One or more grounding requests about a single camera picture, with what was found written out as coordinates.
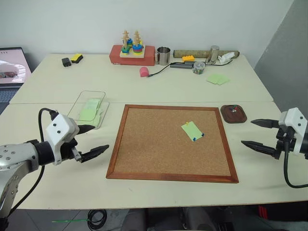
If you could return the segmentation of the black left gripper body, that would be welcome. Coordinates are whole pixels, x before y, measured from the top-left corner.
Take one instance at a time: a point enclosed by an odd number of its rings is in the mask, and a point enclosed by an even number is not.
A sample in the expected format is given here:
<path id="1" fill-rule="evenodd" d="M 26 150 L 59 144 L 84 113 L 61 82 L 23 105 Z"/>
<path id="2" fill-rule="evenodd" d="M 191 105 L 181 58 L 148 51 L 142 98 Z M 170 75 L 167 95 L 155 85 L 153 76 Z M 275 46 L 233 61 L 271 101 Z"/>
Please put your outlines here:
<path id="1" fill-rule="evenodd" d="M 82 156 L 81 152 L 79 152 L 76 149 L 77 141 L 75 138 L 73 138 L 70 142 L 65 142 L 61 148 L 61 158 L 62 161 L 69 160 L 69 159 L 75 159 L 77 162 L 81 162 Z"/>

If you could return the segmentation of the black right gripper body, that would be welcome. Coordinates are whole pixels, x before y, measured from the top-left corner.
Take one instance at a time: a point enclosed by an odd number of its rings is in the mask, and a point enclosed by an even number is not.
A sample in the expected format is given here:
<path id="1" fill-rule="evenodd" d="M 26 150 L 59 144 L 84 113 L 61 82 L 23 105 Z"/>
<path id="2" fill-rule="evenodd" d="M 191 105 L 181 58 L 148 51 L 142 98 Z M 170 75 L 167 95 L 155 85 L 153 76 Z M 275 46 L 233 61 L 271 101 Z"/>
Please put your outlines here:
<path id="1" fill-rule="evenodd" d="M 288 151 L 293 152 L 295 147 L 295 130 L 288 126 L 286 128 L 279 128 L 277 135 L 276 135 L 277 144 L 276 144 L 276 151 L 281 153 L 282 151 L 286 151 L 284 143 L 288 143 Z"/>

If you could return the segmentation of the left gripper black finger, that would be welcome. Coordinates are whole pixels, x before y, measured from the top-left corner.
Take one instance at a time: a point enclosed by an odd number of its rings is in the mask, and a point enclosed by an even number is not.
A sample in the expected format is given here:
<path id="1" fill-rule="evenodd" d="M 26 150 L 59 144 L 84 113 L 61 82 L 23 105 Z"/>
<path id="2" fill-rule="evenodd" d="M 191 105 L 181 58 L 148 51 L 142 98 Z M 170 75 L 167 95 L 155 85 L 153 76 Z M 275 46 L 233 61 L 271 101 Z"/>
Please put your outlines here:
<path id="1" fill-rule="evenodd" d="M 95 129 L 95 126 L 93 125 L 78 125 L 78 128 L 79 128 L 79 132 L 77 133 L 77 135 L 79 134 L 83 134 L 83 133 L 86 133 L 92 129 Z"/>
<path id="2" fill-rule="evenodd" d="M 87 162 L 91 159 L 94 159 L 101 155 L 104 151 L 106 151 L 109 148 L 109 145 L 103 145 L 96 148 L 91 149 L 89 152 L 85 154 L 81 154 L 81 163 Z"/>

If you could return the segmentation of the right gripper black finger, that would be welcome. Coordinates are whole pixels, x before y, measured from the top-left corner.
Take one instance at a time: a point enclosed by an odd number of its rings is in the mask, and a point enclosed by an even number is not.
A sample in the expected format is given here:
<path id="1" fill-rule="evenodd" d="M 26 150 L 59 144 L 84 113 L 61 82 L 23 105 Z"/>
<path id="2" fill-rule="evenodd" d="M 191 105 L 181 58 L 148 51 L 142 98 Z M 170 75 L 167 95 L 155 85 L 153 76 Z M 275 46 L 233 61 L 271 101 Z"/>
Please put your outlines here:
<path id="1" fill-rule="evenodd" d="M 278 120 L 272 119 L 255 119 L 251 121 L 252 124 L 255 124 L 264 128 L 280 128 Z"/>
<path id="2" fill-rule="evenodd" d="M 269 147 L 269 146 L 265 146 L 262 143 L 259 142 L 255 142 L 255 141 L 241 141 L 242 144 L 244 144 L 246 147 L 256 151 L 256 152 L 260 152 L 263 154 L 267 154 L 272 156 L 275 159 L 279 159 L 281 153 L 278 152 L 276 149 Z"/>

